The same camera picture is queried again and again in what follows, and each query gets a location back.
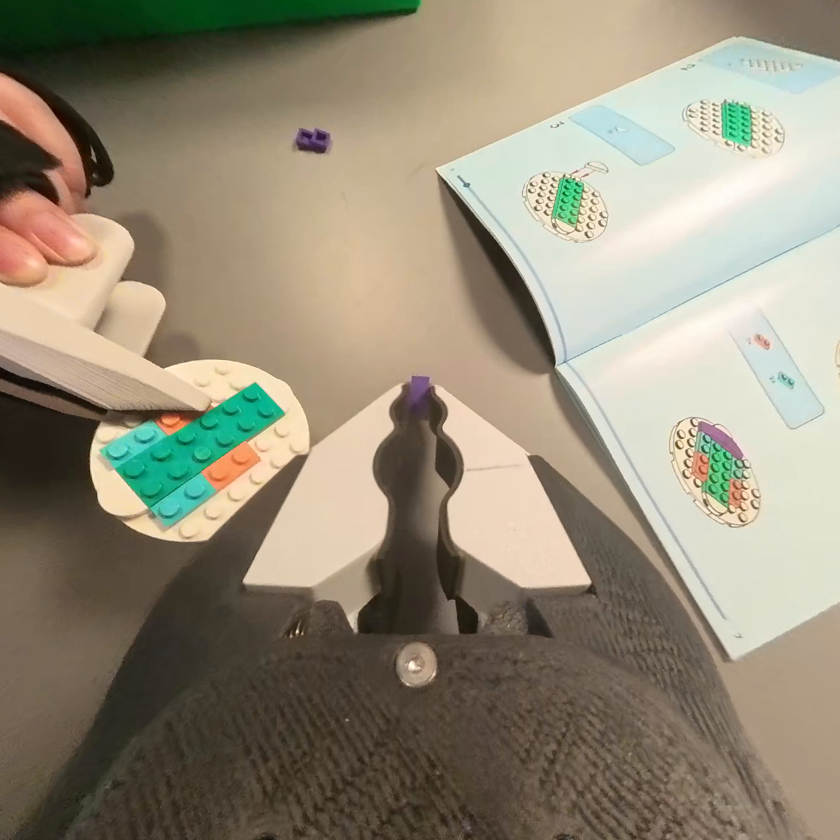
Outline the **round white lego plate assembly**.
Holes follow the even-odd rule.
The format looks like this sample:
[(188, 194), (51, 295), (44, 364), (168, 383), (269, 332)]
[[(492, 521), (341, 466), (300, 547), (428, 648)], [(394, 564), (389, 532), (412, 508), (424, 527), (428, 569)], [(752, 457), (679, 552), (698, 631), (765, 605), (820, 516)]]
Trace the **round white lego plate assembly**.
[(308, 453), (308, 418), (289, 384), (249, 364), (193, 360), (168, 372), (207, 396), (209, 407), (100, 423), (90, 477), (100, 509), (131, 530), (199, 543)]

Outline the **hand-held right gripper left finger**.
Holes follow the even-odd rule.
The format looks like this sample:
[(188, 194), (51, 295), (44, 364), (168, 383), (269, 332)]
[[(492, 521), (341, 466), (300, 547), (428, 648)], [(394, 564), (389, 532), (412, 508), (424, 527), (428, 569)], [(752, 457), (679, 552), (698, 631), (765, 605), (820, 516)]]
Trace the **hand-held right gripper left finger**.
[(399, 384), (311, 448), (243, 580), (253, 592), (289, 592), (358, 615), (380, 590), (375, 560), (389, 500), (375, 457), (394, 433)]

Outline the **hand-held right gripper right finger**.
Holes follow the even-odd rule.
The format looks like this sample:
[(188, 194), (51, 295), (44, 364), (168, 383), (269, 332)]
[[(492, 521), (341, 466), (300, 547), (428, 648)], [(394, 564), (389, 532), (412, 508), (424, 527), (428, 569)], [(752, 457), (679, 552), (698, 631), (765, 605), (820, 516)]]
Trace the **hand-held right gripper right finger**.
[(489, 613), (537, 593), (588, 590), (591, 577), (529, 453), (442, 387), (430, 388), (427, 405), (446, 484), (437, 569), (447, 598)]

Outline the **light blue instruction booklet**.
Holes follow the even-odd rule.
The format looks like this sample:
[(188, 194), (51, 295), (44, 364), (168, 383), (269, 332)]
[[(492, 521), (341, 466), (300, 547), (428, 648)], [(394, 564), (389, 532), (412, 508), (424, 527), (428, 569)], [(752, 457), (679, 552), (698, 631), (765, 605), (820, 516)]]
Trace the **light blue instruction booklet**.
[(733, 37), (437, 168), (730, 659), (839, 599), (839, 64)]

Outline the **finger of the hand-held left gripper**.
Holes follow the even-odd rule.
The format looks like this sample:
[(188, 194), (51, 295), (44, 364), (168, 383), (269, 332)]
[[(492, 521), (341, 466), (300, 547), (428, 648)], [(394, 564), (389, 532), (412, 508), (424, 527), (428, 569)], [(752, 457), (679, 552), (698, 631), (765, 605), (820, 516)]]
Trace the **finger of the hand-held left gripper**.
[(197, 386), (84, 329), (3, 330), (1, 355), (2, 373), (52, 385), (109, 413), (198, 413), (211, 404)]
[(32, 381), (12, 373), (1, 373), (1, 393), (55, 413), (101, 422), (109, 416), (107, 408), (86, 402), (52, 385)]

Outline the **person's left hand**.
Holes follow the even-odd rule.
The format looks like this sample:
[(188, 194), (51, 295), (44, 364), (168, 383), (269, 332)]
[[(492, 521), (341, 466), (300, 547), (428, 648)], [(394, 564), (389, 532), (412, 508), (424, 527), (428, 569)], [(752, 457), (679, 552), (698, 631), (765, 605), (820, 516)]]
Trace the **person's left hand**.
[(80, 266), (98, 246), (75, 215), (86, 201), (87, 179), (78, 148), (47, 102), (9, 75), (1, 76), (2, 122), (58, 160), (47, 171), (56, 198), (15, 187), (1, 201), (2, 282), (30, 287), (49, 266)]

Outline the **green box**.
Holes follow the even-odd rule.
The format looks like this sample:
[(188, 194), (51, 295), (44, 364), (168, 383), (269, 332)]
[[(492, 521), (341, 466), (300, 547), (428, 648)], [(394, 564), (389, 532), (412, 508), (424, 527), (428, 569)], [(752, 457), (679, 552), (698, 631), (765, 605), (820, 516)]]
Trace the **green box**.
[(114, 40), (342, 18), (413, 14), (420, 1), (2, 1), (2, 48), (89, 46)]

